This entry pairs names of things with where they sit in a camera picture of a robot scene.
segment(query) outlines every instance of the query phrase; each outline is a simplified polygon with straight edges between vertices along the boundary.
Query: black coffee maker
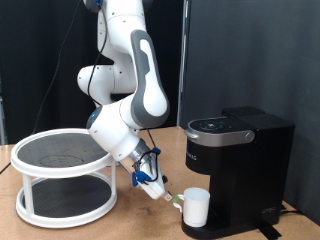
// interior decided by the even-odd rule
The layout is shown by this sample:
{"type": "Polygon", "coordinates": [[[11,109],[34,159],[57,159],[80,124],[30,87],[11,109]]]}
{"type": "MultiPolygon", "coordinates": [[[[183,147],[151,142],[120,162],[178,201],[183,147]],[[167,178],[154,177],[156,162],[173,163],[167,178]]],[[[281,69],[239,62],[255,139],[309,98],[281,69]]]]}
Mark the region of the black coffee maker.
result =
{"type": "Polygon", "coordinates": [[[195,120],[186,165],[210,175],[207,224],[183,231],[217,239],[279,222],[294,124],[253,107],[224,109],[222,118],[195,120]]]}

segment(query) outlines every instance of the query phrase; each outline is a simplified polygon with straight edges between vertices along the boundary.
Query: wooden tabletop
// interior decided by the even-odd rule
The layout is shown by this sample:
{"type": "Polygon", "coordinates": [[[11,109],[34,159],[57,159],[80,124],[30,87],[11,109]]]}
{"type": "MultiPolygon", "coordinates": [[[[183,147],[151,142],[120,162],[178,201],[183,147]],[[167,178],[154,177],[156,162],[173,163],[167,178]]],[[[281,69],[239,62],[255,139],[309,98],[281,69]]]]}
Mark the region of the wooden tabletop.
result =
{"type": "MultiPolygon", "coordinates": [[[[161,169],[169,182],[165,185],[173,195],[183,193],[186,188],[209,188],[209,176],[190,171],[185,165],[186,136],[183,129],[171,127],[152,130],[154,140],[162,150],[159,156],[161,169]]],[[[145,131],[139,135],[151,147],[151,141],[145,131]]],[[[0,147],[0,170],[10,161],[13,145],[0,147]]],[[[101,170],[111,176],[109,167],[101,170]]],[[[0,239],[51,240],[51,239],[190,239],[181,230],[181,214],[171,202],[164,199],[153,200],[143,190],[133,188],[131,175],[122,167],[117,167],[118,201],[115,207],[104,217],[90,224],[70,229],[44,229],[23,222],[16,213],[15,202],[22,188],[22,176],[10,166],[0,175],[0,239]]],[[[280,223],[274,226],[282,240],[303,239],[319,240],[320,228],[307,217],[286,214],[280,223]]],[[[226,240],[266,238],[258,231],[250,231],[230,237],[226,240]]]]}

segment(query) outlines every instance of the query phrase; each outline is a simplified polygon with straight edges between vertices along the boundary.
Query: black curtain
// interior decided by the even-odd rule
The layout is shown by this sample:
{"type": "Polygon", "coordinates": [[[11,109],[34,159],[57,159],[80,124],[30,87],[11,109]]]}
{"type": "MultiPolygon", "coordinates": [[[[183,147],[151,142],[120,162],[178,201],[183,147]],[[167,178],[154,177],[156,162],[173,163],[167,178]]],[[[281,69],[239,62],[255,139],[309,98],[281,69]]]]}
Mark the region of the black curtain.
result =
{"type": "MultiPolygon", "coordinates": [[[[0,74],[9,144],[33,131],[77,3],[78,0],[0,1],[0,74]]],[[[176,125],[182,8],[183,0],[155,0],[146,14],[163,87],[171,103],[171,114],[162,127],[176,125]]],[[[38,131],[85,127],[95,107],[77,86],[77,75],[96,59],[96,35],[97,14],[81,3],[38,131]]],[[[102,57],[99,64],[112,61],[102,57]]]]}
{"type": "Polygon", "coordinates": [[[284,199],[320,224],[320,1],[191,0],[181,126],[254,106],[296,124],[284,199]]]}

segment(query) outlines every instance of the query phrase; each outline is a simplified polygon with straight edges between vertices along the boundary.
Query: white round stand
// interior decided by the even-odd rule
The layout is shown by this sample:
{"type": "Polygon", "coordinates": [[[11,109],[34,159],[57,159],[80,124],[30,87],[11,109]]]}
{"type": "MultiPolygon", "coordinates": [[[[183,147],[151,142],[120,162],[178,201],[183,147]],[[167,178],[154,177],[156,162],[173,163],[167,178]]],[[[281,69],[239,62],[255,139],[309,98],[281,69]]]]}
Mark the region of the white round stand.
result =
{"type": "Polygon", "coordinates": [[[104,216],[117,201],[116,162],[91,139],[87,130],[59,129],[32,135],[12,149],[11,163],[22,173],[24,184],[17,196],[17,213],[32,225],[45,228],[83,225],[104,216]],[[112,180],[96,172],[110,164],[112,180]],[[31,181],[30,176],[37,178],[31,181]],[[79,181],[83,185],[74,188],[70,185],[79,181]],[[98,185],[105,192],[97,192],[98,185]]]}

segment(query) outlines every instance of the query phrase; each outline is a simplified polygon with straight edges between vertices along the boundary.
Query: cable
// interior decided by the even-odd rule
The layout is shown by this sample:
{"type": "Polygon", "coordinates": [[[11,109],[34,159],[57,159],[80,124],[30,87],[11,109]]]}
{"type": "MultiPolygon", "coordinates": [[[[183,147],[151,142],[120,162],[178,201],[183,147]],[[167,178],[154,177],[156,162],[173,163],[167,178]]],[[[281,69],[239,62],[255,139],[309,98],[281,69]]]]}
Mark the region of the cable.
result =
{"type": "Polygon", "coordinates": [[[282,211],[282,212],[280,212],[280,216],[283,216],[283,215],[288,214],[288,213],[296,213],[296,214],[304,215],[303,212],[301,212],[299,210],[293,210],[293,211],[282,211]]]}
{"type": "Polygon", "coordinates": [[[49,95],[49,93],[50,93],[50,91],[51,91],[51,88],[52,88],[52,86],[53,86],[54,81],[56,80],[56,77],[57,77],[57,74],[58,74],[58,71],[59,71],[59,67],[60,67],[60,63],[61,63],[61,53],[62,53],[62,49],[63,49],[64,44],[66,43],[66,41],[67,41],[67,39],[68,39],[68,37],[69,37],[70,31],[71,31],[71,29],[72,29],[72,27],[73,27],[73,23],[74,23],[74,20],[75,20],[75,18],[76,18],[76,16],[77,16],[77,13],[78,13],[78,10],[79,10],[79,6],[80,6],[80,3],[81,3],[81,2],[82,2],[82,0],[79,0],[78,5],[77,5],[77,8],[76,8],[76,11],[75,11],[75,13],[74,13],[74,15],[73,15],[72,22],[71,22],[71,24],[70,24],[69,30],[68,30],[67,35],[66,35],[66,37],[64,38],[63,43],[62,43],[62,45],[61,45],[60,52],[59,52],[59,57],[58,57],[58,64],[57,64],[57,67],[56,67],[56,71],[55,71],[54,76],[53,76],[53,78],[52,78],[52,80],[51,80],[51,83],[50,83],[50,86],[49,86],[49,88],[48,88],[48,90],[47,90],[47,93],[46,93],[46,95],[44,96],[44,98],[43,98],[43,100],[42,100],[42,103],[41,103],[41,106],[40,106],[40,109],[39,109],[39,112],[38,112],[38,116],[37,116],[37,119],[36,119],[36,123],[35,123],[34,129],[33,129],[33,132],[31,133],[31,135],[35,134],[36,131],[37,131],[37,126],[38,126],[39,118],[40,118],[40,115],[41,115],[41,112],[42,112],[42,108],[43,108],[43,106],[44,106],[45,101],[47,100],[47,97],[48,97],[48,95],[49,95]]]}
{"type": "Polygon", "coordinates": [[[153,137],[152,137],[152,135],[151,135],[151,133],[150,133],[149,128],[147,128],[147,131],[148,131],[148,133],[149,133],[149,137],[150,137],[150,139],[151,139],[151,141],[152,141],[152,143],[153,143],[153,146],[154,146],[154,147],[157,147],[156,144],[155,144],[154,141],[153,141],[153,137]]]}
{"type": "Polygon", "coordinates": [[[10,165],[11,165],[11,163],[8,163],[8,165],[5,166],[5,168],[1,170],[0,175],[1,175],[8,167],[10,167],[10,165]]]}
{"type": "Polygon", "coordinates": [[[89,84],[88,84],[88,89],[87,89],[87,91],[88,91],[88,96],[91,98],[91,100],[94,101],[96,104],[98,104],[98,105],[101,106],[101,104],[100,104],[98,101],[96,101],[95,99],[93,99],[93,97],[92,97],[91,94],[90,94],[90,85],[91,85],[91,82],[92,82],[92,77],[93,77],[93,74],[94,74],[94,72],[95,72],[95,70],[96,70],[96,66],[97,66],[98,61],[99,61],[99,59],[100,59],[101,53],[103,52],[104,47],[106,46],[106,42],[107,42],[107,32],[108,32],[108,29],[107,29],[106,13],[104,12],[104,9],[103,9],[101,3],[99,3],[99,7],[100,7],[100,9],[102,10],[102,13],[103,13],[104,24],[105,24],[105,27],[106,27],[106,36],[105,36],[105,38],[104,38],[104,43],[103,43],[103,46],[102,46],[102,48],[101,48],[101,50],[100,50],[100,52],[99,52],[99,54],[98,54],[98,57],[96,58],[96,61],[94,62],[94,66],[93,66],[92,73],[91,73],[91,76],[90,76],[90,80],[89,80],[89,84]]]}

